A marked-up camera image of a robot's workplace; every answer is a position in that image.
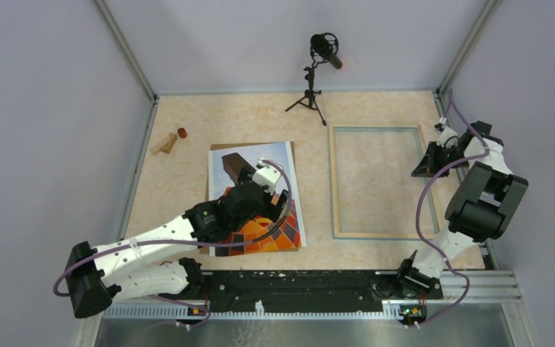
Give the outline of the wooden picture frame blue edge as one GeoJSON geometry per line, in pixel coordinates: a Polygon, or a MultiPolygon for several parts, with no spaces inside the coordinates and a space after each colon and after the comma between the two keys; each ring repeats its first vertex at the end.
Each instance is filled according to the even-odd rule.
{"type": "Polygon", "coordinates": [[[328,130],[335,239],[415,241],[443,226],[435,191],[410,173],[423,156],[420,124],[335,124],[328,130]]]}

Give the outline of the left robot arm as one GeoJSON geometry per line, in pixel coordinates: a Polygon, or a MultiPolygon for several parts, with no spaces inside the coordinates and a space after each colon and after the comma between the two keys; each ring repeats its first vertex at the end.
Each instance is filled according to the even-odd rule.
{"type": "Polygon", "coordinates": [[[199,263],[186,257],[173,265],[157,266],[157,261],[197,247],[226,248],[226,239],[256,217],[272,221],[276,231],[291,206],[287,189],[274,200],[265,187],[254,182],[239,184],[218,199],[201,202],[138,236],[94,247],[88,241],[76,244],[57,281],[65,282],[63,295],[69,298],[77,319],[142,296],[181,294],[193,299],[203,287],[199,263]]]}

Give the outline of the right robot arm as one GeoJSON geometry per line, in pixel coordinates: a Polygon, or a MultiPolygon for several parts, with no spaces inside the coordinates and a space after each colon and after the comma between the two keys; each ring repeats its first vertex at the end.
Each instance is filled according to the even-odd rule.
{"type": "Polygon", "coordinates": [[[447,262],[487,239],[498,239],[514,217],[528,181],[510,170],[502,140],[490,135],[491,125],[477,121],[462,135],[438,124],[439,139],[430,142],[413,177],[448,176],[448,165],[468,170],[446,208],[446,226],[402,261],[396,291],[405,298],[427,294],[439,285],[447,262]]]}

